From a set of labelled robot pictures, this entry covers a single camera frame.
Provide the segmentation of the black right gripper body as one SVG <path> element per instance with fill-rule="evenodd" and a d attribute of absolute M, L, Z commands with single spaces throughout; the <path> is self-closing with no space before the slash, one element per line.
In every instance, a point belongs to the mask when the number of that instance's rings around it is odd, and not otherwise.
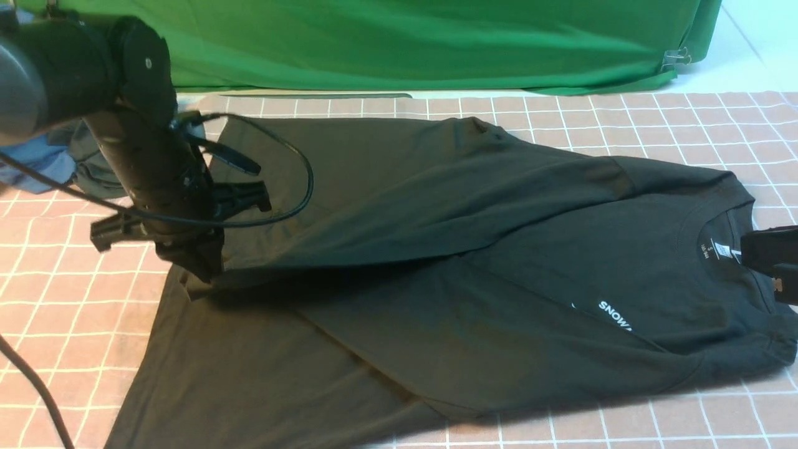
<path fill-rule="evenodd" d="M 742 264 L 775 281 L 776 300 L 797 304 L 797 227 L 781 226 L 741 236 Z"/>

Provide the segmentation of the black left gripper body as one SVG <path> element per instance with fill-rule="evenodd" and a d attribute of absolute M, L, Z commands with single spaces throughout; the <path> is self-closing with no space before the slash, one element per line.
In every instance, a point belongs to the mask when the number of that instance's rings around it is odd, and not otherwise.
<path fill-rule="evenodd" d="M 134 188 L 132 206 L 90 225 L 90 240 L 100 252 L 122 242 L 151 241 L 161 259 L 200 281 L 223 272 L 223 225 L 248 210 L 271 210 L 262 181 L 192 181 L 156 188 Z"/>

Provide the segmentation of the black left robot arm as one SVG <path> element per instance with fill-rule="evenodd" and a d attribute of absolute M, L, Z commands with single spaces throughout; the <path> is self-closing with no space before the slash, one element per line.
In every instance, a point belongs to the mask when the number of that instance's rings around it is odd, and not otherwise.
<path fill-rule="evenodd" d="M 223 225 L 271 209 L 265 184 L 216 183 L 203 155 L 251 176 L 249 157 L 194 133 L 180 113 L 166 40 L 132 16 L 51 12 L 23 24 L 2 8 L 2 144 L 82 120 L 132 201 L 91 224 L 100 252 L 151 241 L 161 259 L 209 283 L 223 272 Z"/>

